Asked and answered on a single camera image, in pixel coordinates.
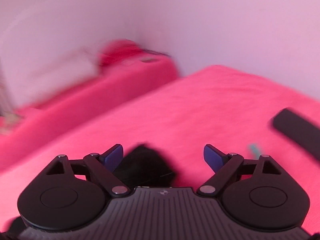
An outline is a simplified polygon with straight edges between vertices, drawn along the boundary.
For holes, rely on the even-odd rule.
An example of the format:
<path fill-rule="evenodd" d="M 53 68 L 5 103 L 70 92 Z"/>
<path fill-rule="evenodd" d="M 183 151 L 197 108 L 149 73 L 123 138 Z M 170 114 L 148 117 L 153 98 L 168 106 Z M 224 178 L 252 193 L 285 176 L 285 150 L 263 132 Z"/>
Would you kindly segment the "pink bed blanket near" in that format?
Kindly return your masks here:
<path fill-rule="evenodd" d="M 22 190 L 58 154 L 80 159 L 115 144 L 139 143 L 161 152 L 178 172 L 178 186 L 198 187 L 212 171 L 203 148 L 250 157 L 255 144 L 295 178 L 310 197 L 304 229 L 319 231 L 319 163 L 277 133 L 270 120 L 290 107 L 319 123 L 319 101 L 265 78 L 211 66 L 115 108 L 52 141 L 1 173 L 1 229 L 18 215 Z"/>

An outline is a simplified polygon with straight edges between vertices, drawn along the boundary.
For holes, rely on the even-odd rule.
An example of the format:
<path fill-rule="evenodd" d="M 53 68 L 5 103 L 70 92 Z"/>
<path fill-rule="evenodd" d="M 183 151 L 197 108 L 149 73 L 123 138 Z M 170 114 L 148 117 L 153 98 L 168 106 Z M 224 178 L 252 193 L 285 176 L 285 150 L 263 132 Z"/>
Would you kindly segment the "black pants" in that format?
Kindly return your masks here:
<path fill-rule="evenodd" d="M 319 126 L 289 108 L 282 109 L 271 120 L 272 127 L 319 160 Z M 113 174 L 130 189 L 137 186 L 169 187 L 178 172 L 161 154 L 144 144 L 127 154 Z"/>

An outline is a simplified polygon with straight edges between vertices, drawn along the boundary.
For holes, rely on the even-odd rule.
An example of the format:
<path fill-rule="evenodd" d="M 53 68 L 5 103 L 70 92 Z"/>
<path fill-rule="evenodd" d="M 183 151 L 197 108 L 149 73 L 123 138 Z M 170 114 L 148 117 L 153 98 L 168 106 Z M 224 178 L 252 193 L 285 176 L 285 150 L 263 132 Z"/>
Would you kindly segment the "pale pink pillow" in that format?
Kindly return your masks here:
<path fill-rule="evenodd" d="M 17 107 L 45 102 L 61 92 L 99 76 L 98 57 L 82 47 L 40 68 L 29 70 L 17 81 L 14 103 Z"/>

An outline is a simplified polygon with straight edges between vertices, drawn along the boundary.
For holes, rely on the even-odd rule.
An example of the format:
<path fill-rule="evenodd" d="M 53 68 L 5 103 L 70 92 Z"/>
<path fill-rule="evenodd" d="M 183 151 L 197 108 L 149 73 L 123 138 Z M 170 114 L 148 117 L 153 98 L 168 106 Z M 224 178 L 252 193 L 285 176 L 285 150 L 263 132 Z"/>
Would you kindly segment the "pink bed far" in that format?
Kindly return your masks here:
<path fill-rule="evenodd" d="M 47 102 L 19 109 L 21 122 L 1 135 L 1 171 L 91 119 L 178 78 L 172 58 L 140 54 Z"/>

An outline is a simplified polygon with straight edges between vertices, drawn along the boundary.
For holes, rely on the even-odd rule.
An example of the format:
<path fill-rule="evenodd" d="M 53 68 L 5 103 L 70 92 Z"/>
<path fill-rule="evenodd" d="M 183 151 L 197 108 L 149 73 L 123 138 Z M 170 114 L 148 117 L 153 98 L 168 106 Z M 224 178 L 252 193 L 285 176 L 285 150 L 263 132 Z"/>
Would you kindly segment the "beige cloth on bed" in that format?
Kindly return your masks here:
<path fill-rule="evenodd" d="M 17 113 L 6 112 L 1 116 L 1 135 L 7 135 L 14 129 L 23 117 Z"/>

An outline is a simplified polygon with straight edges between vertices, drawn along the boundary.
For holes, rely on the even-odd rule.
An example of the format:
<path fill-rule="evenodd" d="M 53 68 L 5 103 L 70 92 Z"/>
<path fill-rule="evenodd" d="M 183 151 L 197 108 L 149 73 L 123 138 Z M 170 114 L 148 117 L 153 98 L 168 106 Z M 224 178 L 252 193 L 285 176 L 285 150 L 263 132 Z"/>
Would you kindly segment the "red folded blanket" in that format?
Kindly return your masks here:
<path fill-rule="evenodd" d="M 99 66 L 107 67 L 128 57 L 144 53 L 136 42 L 121 39 L 109 42 L 99 53 Z"/>

